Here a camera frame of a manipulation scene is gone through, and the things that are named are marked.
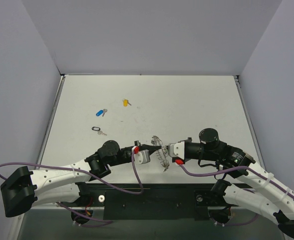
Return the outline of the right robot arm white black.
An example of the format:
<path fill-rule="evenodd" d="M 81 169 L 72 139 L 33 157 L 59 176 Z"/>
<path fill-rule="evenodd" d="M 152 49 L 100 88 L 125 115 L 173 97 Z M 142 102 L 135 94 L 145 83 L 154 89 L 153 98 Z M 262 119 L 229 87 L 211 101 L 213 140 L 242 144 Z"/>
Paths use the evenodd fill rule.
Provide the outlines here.
<path fill-rule="evenodd" d="M 199 143 L 192 142 L 191 138 L 176 143 L 173 155 L 183 163 L 188 160 L 213 161 L 217 171 L 193 174 L 185 169 L 186 174 L 195 177 L 230 175 L 254 190 L 246 191 L 219 179 L 210 192 L 211 201 L 217 205 L 226 202 L 255 212 L 294 239 L 294 191 L 263 169 L 252 156 L 220 141 L 215 129 L 202 130 L 199 139 Z"/>

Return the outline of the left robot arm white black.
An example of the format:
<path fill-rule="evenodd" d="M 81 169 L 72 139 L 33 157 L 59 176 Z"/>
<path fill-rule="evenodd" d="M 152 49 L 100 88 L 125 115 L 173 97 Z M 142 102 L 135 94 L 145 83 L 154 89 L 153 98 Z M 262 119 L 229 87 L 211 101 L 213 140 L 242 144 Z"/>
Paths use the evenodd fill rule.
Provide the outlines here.
<path fill-rule="evenodd" d="M 103 177 L 111 173 L 110 167 L 149 163 L 150 156 L 160 149 L 160 146 L 138 141 L 133 146 L 120 148 L 116 141 L 108 140 L 93 155 L 67 166 L 38 164 L 35 170 L 30 170 L 29 163 L 19 163 L 19 168 L 0 186 L 5 216 L 16 217 L 33 206 L 53 202 L 75 202 L 84 206 L 90 194 L 82 188 L 73 191 L 77 183 L 93 180 L 105 183 Z"/>

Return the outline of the metal disc with keyrings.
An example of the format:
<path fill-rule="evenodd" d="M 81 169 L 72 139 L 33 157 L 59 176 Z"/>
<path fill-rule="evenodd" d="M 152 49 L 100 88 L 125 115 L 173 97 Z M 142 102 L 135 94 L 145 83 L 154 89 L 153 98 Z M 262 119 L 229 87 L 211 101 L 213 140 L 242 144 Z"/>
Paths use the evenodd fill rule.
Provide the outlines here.
<path fill-rule="evenodd" d="M 156 151 L 157 159 L 160 161 L 160 163 L 164 169 L 166 167 L 169 167 L 170 163 L 167 159 L 168 153 L 167 153 L 167 150 L 166 150 L 162 140 L 158 136 L 153 135 L 152 139 L 151 139 L 151 144 L 154 146 L 161 146 L 162 147 L 161 150 Z"/>

